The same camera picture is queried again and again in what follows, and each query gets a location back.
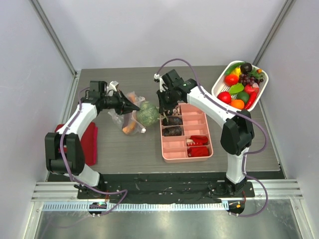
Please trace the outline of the red chili pepper toy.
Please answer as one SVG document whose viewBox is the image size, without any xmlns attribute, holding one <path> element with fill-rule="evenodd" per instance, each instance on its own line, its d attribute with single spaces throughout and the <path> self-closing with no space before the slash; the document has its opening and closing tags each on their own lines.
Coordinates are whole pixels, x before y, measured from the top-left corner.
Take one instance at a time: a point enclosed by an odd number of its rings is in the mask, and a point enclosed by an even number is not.
<svg viewBox="0 0 319 239">
<path fill-rule="evenodd" d="M 257 97 L 257 92 L 253 91 L 251 94 L 250 94 L 250 98 L 247 102 L 247 104 L 245 105 L 244 109 L 248 110 L 251 108 L 251 106 L 254 104 L 255 100 L 256 100 L 256 97 Z"/>
</svg>

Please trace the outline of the clear pink zip bag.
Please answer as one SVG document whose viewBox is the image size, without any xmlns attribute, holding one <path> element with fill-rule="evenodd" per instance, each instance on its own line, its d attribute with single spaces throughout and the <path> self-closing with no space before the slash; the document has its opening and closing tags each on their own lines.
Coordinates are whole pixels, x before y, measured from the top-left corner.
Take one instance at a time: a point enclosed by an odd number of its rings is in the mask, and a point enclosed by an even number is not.
<svg viewBox="0 0 319 239">
<path fill-rule="evenodd" d="M 136 106 L 140 106 L 145 101 L 144 97 L 139 97 L 135 92 L 126 94 L 126 97 Z M 132 135 L 135 133 L 145 133 L 146 128 L 137 120 L 137 111 L 125 115 L 116 114 L 115 110 L 109 110 L 113 123 L 125 134 Z"/>
</svg>

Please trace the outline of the dark rolled sock middle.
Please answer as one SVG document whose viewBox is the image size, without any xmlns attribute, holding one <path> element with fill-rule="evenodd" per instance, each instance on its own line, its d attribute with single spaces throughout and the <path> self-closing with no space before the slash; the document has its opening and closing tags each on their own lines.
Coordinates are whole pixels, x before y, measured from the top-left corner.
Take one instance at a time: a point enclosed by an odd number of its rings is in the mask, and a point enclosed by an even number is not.
<svg viewBox="0 0 319 239">
<path fill-rule="evenodd" d="M 180 117 L 166 117 L 162 120 L 163 126 L 183 125 Z"/>
</svg>

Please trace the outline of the orange tangerine toy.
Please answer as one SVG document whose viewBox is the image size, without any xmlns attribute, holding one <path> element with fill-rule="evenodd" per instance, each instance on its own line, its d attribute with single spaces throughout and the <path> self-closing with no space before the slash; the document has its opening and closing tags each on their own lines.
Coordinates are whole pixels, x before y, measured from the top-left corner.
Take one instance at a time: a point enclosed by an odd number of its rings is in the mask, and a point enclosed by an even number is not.
<svg viewBox="0 0 319 239">
<path fill-rule="evenodd" d="M 242 110 L 245 107 L 245 103 L 240 99 L 235 99 L 231 101 L 230 106 Z"/>
</svg>

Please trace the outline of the floral dark rolled sock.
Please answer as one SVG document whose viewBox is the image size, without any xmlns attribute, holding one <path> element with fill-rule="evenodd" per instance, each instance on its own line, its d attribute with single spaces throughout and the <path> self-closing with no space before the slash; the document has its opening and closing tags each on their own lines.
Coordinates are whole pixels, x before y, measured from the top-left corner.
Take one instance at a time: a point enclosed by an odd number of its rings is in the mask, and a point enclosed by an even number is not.
<svg viewBox="0 0 319 239">
<path fill-rule="evenodd" d="M 181 109 L 180 109 L 180 107 L 175 107 L 175 108 L 172 110 L 171 115 L 172 115 L 172 116 L 180 116 L 180 115 L 181 115 Z"/>
</svg>

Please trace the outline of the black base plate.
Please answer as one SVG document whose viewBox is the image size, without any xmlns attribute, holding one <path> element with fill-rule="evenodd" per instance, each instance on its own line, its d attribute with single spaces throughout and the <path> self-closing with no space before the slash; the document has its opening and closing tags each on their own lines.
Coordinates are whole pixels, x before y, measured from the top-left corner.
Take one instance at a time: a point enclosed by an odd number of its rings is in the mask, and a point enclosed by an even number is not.
<svg viewBox="0 0 319 239">
<path fill-rule="evenodd" d="M 202 204 L 223 198 L 255 197 L 251 182 L 237 192 L 229 193 L 222 172 L 103 174 L 107 192 L 128 191 L 124 204 Z"/>
</svg>

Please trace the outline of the red tomato toy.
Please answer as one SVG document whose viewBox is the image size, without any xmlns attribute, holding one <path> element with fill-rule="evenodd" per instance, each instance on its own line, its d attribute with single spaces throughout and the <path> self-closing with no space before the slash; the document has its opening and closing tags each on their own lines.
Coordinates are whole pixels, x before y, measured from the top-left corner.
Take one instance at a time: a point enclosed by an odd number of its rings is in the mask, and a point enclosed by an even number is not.
<svg viewBox="0 0 319 239">
<path fill-rule="evenodd" d="M 227 76 L 225 76 L 224 78 L 224 83 L 228 86 L 233 86 L 236 85 L 239 81 L 239 76 L 235 75 L 235 74 L 229 74 Z"/>
</svg>

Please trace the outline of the red white rolled sock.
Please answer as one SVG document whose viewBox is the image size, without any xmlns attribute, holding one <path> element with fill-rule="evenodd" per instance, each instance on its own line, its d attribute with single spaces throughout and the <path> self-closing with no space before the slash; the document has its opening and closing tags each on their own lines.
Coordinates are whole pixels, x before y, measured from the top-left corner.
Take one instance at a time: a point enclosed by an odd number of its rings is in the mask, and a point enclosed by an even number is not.
<svg viewBox="0 0 319 239">
<path fill-rule="evenodd" d="M 204 146 L 209 142 L 208 137 L 200 135 L 192 135 L 189 138 L 186 138 L 187 146 Z"/>
</svg>

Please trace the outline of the orange papaya slice toy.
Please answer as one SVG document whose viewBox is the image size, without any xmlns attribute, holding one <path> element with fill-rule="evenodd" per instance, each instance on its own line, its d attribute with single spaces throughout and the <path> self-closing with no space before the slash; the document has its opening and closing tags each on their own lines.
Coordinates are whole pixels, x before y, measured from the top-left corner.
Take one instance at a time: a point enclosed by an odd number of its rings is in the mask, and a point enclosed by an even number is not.
<svg viewBox="0 0 319 239">
<path fill-rule="evenodd" d="M 136 95 L 134 93 L 129 93 L 127 95 L 128 99 L 134 104 L 136 103 Z M 124 115 L 124 123 L 122 125 L 122 132 L 126 135 L 133 133 L 136 128 L 136 122 L 133 119 L 133 113 Z"/>
</svg>

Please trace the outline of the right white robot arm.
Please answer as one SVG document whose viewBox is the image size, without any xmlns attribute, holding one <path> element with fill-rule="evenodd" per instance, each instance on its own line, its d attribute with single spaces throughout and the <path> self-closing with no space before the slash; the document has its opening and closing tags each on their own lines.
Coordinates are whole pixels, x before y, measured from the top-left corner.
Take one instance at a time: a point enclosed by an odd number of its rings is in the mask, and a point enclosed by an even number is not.
<svg viewBox="0 0 319 239">
<path fill-rule="evenodd" d="M 254 138 L 250 113 L 247 110 L 231 113 L 227 108 L 219 107 L 212 95 L 194 79 L 185 81 L 176 70 L 162 76 L 154 74 L 154 81 L 159 83 L 160 114 L 167 113 L 183 101 L 200 109 L 222 128 L 220 143 L 228 160 L 224 188 L 229 196 L 238 196 L 247 182 L 244 155 Z"/>
</svg>

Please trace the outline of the green leaf toy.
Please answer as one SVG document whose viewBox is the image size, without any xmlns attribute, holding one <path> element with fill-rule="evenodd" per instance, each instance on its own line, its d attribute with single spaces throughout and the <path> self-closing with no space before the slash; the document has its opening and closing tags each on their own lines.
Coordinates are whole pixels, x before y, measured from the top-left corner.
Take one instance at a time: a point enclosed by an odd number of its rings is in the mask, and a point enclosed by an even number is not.
<svg viewBox="0 0 319 239">
<path fill-rule="evenodd" d="M 236 95 L 239 92 L 244 90 L 244 85 L 242 83 L 237 83 L 235 85 L 232 85 L 229 89 L 229 94 L 230 95 Z"/>
</svg>

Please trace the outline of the green chili pepper toy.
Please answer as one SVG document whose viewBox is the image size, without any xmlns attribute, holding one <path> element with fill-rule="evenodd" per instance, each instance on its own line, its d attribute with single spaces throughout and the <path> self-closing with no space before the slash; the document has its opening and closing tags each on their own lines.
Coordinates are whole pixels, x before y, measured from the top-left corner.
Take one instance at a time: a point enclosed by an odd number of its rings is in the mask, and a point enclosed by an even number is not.
<svg viewBox="0 0 319 239">
<path fill-rule="evenodd" d="M 230 65 L 227 69 L 226 69 L 226 71 L 225 71 L 225 75 L 229 75 L 229 74 L 231 74 L 231 72 L 235 69 L 235 68 L 237 68 L 237 67 L 240 67 L 242 64 L 244 64 L 245 62 L 237 62 L 237 63 L 235 63 L 235 64 L 232 64 L 232 65 Z"/>
</svg>

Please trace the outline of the yellow pepper toy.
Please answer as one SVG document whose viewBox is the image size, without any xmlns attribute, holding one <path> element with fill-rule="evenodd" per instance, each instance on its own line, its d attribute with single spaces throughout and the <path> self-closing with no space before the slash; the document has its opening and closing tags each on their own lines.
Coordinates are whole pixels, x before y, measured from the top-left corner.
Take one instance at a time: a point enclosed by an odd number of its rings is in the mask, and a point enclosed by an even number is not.
<svg viewBox="0 0 319 239">
<path fill-rule="evenodd" d="M 241 75 L 241 69 L 240 67 L 236 67 L 231 74 L 236 75 L 237 77 L 239 77 Z"/>
</svg>

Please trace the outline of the pink red apple toy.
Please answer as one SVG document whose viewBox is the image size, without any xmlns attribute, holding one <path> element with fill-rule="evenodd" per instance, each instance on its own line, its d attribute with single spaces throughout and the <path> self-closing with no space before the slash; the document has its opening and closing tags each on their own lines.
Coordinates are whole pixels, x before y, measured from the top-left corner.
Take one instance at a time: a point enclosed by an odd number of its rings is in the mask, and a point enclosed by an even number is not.
<svg viewBox="0 0 319 239">
<path fill-rule="evenodd" d="M 244 87 L 244 92 L 248 93 L 249 95 L 251 95 L 253 92 L 255 92 L 256 94 L 258 94 L 259 92 L 259 85 L 257 83 L 254 83 L 252 85 L 246 85 Z"/>
</svg>

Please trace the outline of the red folded cloth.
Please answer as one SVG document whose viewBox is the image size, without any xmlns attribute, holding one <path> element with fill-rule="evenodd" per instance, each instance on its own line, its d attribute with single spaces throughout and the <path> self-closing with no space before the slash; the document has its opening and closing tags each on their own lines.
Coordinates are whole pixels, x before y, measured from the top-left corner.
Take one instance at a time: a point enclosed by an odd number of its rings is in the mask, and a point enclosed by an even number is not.
<svg viewBox="0 0 319 239">
<path fill-rule="evenodd" d="M 75 133 L 65 134 L 63 151 L 72 171 L 80 171 L 85 164 L 93 166 L 97 162 L 98 128 L 91 122 L 81 138 Z"/>
</svg>

